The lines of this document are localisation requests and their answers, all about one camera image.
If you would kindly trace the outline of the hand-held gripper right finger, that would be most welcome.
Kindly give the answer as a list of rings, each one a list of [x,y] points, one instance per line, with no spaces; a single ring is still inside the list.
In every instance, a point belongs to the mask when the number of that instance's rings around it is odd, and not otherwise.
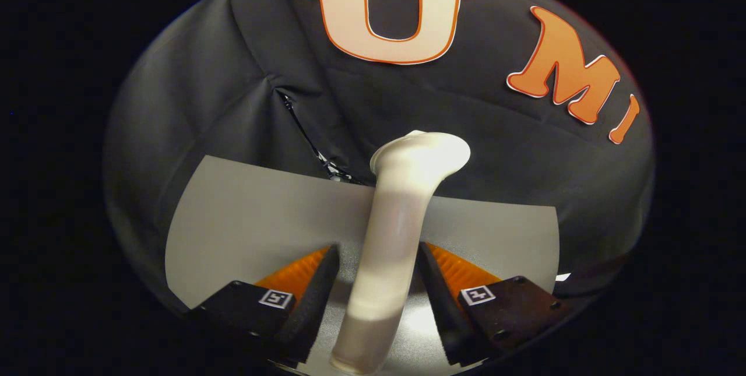
[[[428,241],[417,269],[450,365],[497,361],[549,334],[571,306],[522,275],[501,279]]]

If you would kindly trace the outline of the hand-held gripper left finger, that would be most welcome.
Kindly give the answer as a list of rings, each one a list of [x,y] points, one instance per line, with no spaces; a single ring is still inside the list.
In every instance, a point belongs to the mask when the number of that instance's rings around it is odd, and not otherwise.
[[[297,366],[309,358],[339,267],[339,246],[325,246],[256,283],[227,283],[188,319],[251,364]]]

